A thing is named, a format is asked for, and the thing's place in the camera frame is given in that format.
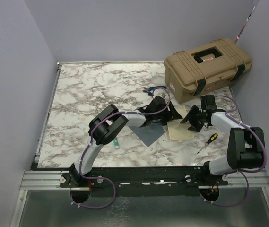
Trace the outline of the cream letter paper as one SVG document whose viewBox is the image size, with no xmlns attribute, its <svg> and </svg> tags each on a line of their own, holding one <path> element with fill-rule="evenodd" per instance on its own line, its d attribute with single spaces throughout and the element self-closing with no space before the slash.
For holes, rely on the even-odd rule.
<svg viewBox="0 0 269 227">
<path fill-rule="evenodd" d="M 189 123 L 181 123 L 182 119 L 187 115 L 185 106 L 177 106 L 177 112 L 182 116 L 179 120 L 172 120 L 167 123 L 169 137 L 171 140 L 189 140 L 194 138 L 194 133 L 188 128 Z"/>
</svg>

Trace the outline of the grey envelope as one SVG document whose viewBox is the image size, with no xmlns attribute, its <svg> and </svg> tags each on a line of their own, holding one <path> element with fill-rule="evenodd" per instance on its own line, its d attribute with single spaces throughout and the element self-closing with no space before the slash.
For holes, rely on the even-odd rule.
<svg viewBox="0 0 269 227">
<path fill-rule="evenodd" d="M 165 132 L 159 123 L 152 123 L 146 127 L 131 126 L 130 129 L 147 147 L 156 142 Z"/>
</svg>

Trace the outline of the green white glue stick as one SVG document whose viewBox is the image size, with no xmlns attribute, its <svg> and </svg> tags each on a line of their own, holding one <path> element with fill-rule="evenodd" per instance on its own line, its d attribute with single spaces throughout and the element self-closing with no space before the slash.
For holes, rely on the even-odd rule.
<svg viewBox="0 0 269 227">
<path fill-rule="evenodd" d="M 119 143 L 118 143 L 117 138 L 115 138 L 113 142 L 114 142 L 114 146 L 115 146 L 115 148 L 116 148 L 116 149 L 119 149 L 120 146 L 119 146 Z"/>
</svg>

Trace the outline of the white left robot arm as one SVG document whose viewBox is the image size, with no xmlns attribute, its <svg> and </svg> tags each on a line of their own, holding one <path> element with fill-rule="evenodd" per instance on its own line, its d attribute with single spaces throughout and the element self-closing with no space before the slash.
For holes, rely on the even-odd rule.
<svg viewBox="0 0 269 227">
<path fill-rule="evenodd" d="M 108 105 L 89 123 L 88 145 L 82 151 L 78 161 L 69 169 L 71 181 L 78 187 L 87 182 L 87 174 L 101 149 L 112 142 L 125 127 L 147 127 L 152 123 L 167 125 L 172 120 L 182 119 L 171 101 L 156 96 L 150 104 L 133 111 L 118 109 Z"/>
</svg>

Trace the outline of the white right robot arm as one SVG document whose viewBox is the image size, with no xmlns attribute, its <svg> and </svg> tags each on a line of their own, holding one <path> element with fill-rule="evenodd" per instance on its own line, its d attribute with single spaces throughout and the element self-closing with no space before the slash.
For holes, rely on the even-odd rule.
<svg viewBox="0 0 269 227">
<path fill-rule="evenodd" d="M 215 98 L 214 95 L 202 96 L 201 108 L 194 105 L 181 121 L 190 124 L 190 131 L 199 132 L 206 125 L 216 127 L 229 136 L 226 155 L 206 163 L 207 169 L 200 173 L 200 179 L 206 185 L 215 182 L 217 175 L 237 171 L 257 173 L 267 163 L 263 129 L 233 118 L 230 115 L 233 110 L 218 109 Z"/>
</svg>

